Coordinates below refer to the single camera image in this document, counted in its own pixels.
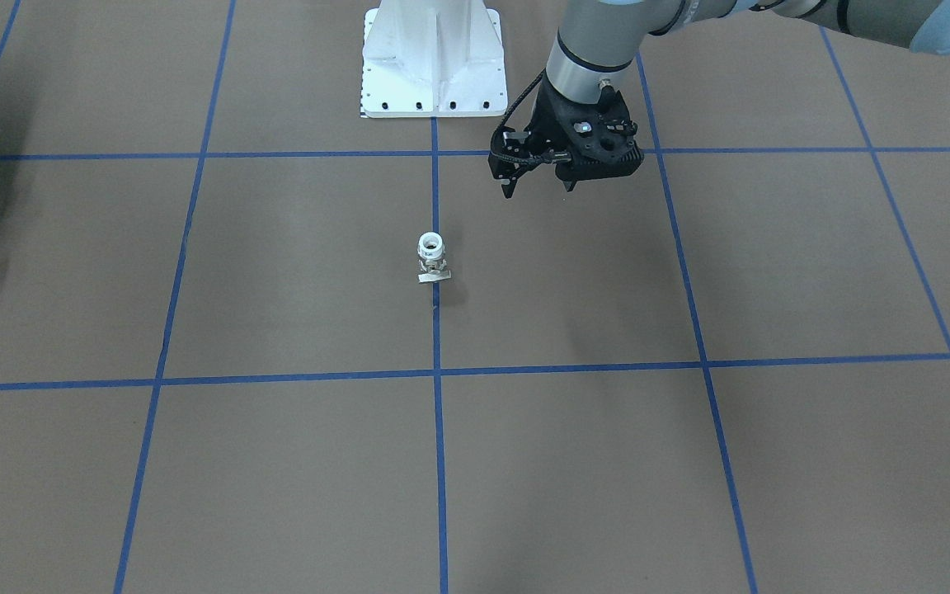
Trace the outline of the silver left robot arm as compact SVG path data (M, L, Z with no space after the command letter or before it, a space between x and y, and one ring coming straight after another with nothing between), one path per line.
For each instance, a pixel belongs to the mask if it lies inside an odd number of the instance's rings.
M512 198L518 181L551 166L566 191L634 174L644 154L621 91L643 41L739 12L772 12L823 29L950 55L950 1L571 1L542 72L527 86L529 123L509 126L514 101L491 135L487 166Z

